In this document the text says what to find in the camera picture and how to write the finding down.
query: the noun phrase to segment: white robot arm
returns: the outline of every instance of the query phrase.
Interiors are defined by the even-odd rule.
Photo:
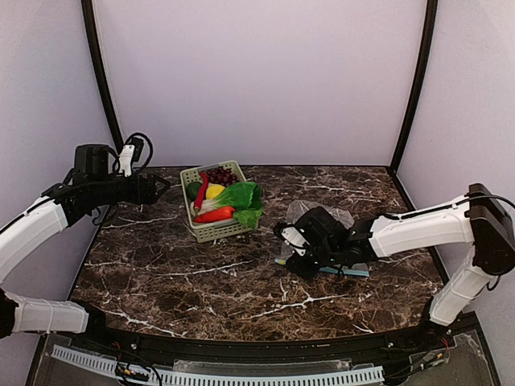
[[[295,225],[277,224],[274,233],[295,250],[286,267],[305,279],[324,266],[341,269],[414,248],[470,244],[463,264],[422,316],[421,324],[434,334],[445,331],[490,281],[515,266],[512,219],[497,200],[510,203],[478,183],[442,205],[360,220],[350,229],[317,207]]]
[[[109,173],[109,154],[103,145],[76,148],[75,167],[63,183],[51,187],[25,212],[0,230],[0,285],[18,264],[42,243],[74,225],[102,205],[155,203],[170,183],[157,175],[133,172],[132,164],[141,154],[144,134],[131,135]],[[75,302],[54,302],[25,298],[0,289],[0,339],[20,331],[85,332],[89,313]]]

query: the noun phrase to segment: white cable clip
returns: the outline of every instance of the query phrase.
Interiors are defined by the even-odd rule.
[[[120,162],[120,172],[122,172],[126,177],[129,177],[132,174],[130,166],[132,163],[132,157],[134,155],[134,147],[134,145],[123,146],[122,152],[118,156],[118,161]]]

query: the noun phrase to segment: lavender wall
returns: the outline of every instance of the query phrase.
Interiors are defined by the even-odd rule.
[[[515,3],[509,0],[439,3],[426,81],[399,172],[417,207],[460,195],[475,182],[515,200],[513,20]],[[454,272],[463,249],[441,252]],[[515,384],[513,294],[510,273],[472,303],[502,384]]]
[[[0,2],[0,224],[62,180],[77,145],[109,143],[80,2]],[[82,220],[29,256],[5,290],[65,299],[93,234]],[[36,335],[0,341],[1,385],[25,383]]]
[[[102,0],[125,133],[155,165],[389,164],[425,0]]]

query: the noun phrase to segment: cable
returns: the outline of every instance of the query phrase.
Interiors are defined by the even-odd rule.
[[[451,349],[449,348],[449,342],[445,338],[442,338],[442,342],[443,342],[443,344],[445,344],[445,351],[447,351],[447,362],[448,362],[449,359],[451,358]]]
[[[112,172],[117,173],[120,170],[120,157],[118,157],[116,150],[110,146],[107,147],[107,151],[114,157],[114,162],[111,166]]]
[[[432,352],[432,350],[428,350],[426,352],[424,352],[422,354],[422,356],[420,357],[419,360],[415,361],[414,363],[410,363],[408,364],[405,368],[399,370],[398,372],[395,372],[394,374],[390,374],[387,378],[394,378],[397,374],[401,374],[402,372],[405,372],[406,370],[409,370],[410,368],[414,368],[415,366],[417,366],[419,363],[421,363],[423,360],[424,360],[424,357],[429,354],[430,352]]]
[[[409,376],[412,376],[413,374],[416,374],[418,372],[423,372],[424,370],[427,370],[428,368],[433,368],[435,366],[439,366],[442,363],[446,363],[445,359],[442,359],[442,356],[443,356],[443,354],[438,354],[433,359],[419,364],[417,368],[415,368],[414,370],[412,370],[411,372],[409,372],[407,374],[404,374],[402,376],[388,376],[386,379],[388,379],[388,380],[405,380]]]
[[[146,157],[145,162],[133,173],[133,175],[139,175],[143,169],[145,169],[148,164],[150,163],[150,160],[154,156],[154,145],[152,144],[152,141],[150,138],[148,138],[144,133],[132,133],[126,140],[126,145],[130,143],[130,140],[132,138],[141,137],[146,141],[146,144],[148,145],[148,156]]]
[[[493,287],[491,287],[491,286],[490,286],[490,283],[488,283],[488,284],[486,285],[486,289],[487,289],[488,291],[493,291],[493,290],[494,290],[494,289],[499,285],[499,281],[501,281],[501,276],[498,276],[498,277],[497,277],[497,280],[496,280],[495,284],[493,285]]]
[[[102,221],[100,220],[99,222],[97,222],[101,217],[102,217],[102,212],[100,211],[100,208],[99,207],[96,207],[95,208],[95,211],[97,211],[97,217],[93,218],[91,220],[91,224],[93,224],[94,226],[99,226],[100,224],[102,224]]]
[[[77,338],[80,338],[80,339],[84,339],[84,340],[87,340],[88,342],[90,343],[93,343],[93,344],[96,344],[98,347],[102,347],[106,350],[111,350],[111,351],[117,351],[118,353],[120,354],[127,354],[127,355],[132,355],[135,359],[138,359],[140,360],[145,366],[147,366],[149,369],[152,370],[152,372],[155,374],[155,377],[157,378],[158,380],[158,383],[159,383],[159,386],[163,386],[163,380],[161,379],[161,376],[160,374],[158,373],[158,371],[155,369],[154,365],[153,364],[150,364],[147,360],[143,359],[141,356],[138,356],[136,354],[134,354],[133,352],[130,352],[130,351],[126,351],[126,350],[122,350],[120,348],[120,344],[118,342],[115,342],[114,344],[117,345],[117,347],[109,347],[109,346],[106,346],[104,344],[101,344],[101,343],[98,343],[98,342],[95,342],[94,340],[91,340],[89,338],[86,338],[84,336],[78,336]]]
[[[450,209],[454,206],[463,205],[464,203],[468,203],[470,201],[475,201],[477,199],[498,199],[499,201],[507,203],[510,207],[515,209],[515,203],[513,203],[509,199],[506,199],[505,197],[502,197],[500,195],[475,195],[473,197],[467,197],[466,199],[462,199],[461,201],[458,201],[457,203],[449,203],[447,205],[442,205],[440,207],[432,207],[430,209],[426,209],[425,211],[406,213],[405,215],[403,215],[402,213],[400,213],[398,215],[394,215],[391,213],[385,213],[385,214],[383,214],[383,216],[389,220],[407,220],[407,219],[412,219],[414,217],[418,217],[421,215],[427,215],[434,211],[442,211],[444,209]]]
[[[4,233],[7,229],[12,227],[15,223],[20,221],[23,217],[25,217],[26,213],[29,214],[32,211],[34,211],[35,209],[37,209],[38,207],[40,207],[41,205],[43,205],[44,203],[47,203],[48,201],[52,201],[52,200],[53,199],[51,199],[51,198],[47,198],[47,199],[44,199],[43,201],[39,201],[38,203],[36,203],[36,204],[32,205],[31,207],[29,207],[24,213],[21,213],[17,217],[13,218],[5,227],[0,229],[0,235],[2,233]]]

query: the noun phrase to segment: toy vegetable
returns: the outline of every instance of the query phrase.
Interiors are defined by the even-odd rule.
[[[205,199],[199,215],[214,211],[219,207],[233,207],[233,218],[245,227],[255,229],[263,213],[261,198],[263,190],[256,183],[234,183],[226,187],[215,199]]]
[[[208,211],[203,215],[197,216],[193,221],[196,223],[214,223],[215,221],[228,220],[233,218],[236,211],[233,207],[219,207],[214,211]]]
[[[202,203],[204,201],[204,197],[206,196],[206,190],[208,189],[209,178],[203,171],[200,172],[200,177],[202,177],[202,186],[199,189],[199,195],[196,196],[194,208],[196,211],[199,211],[202,208]]]
[[[206,199],[215,199],[218,197],[222,191],[225,190],[225,187],[219,185],[217,183],[209,184],[208,189],[206,190]]]

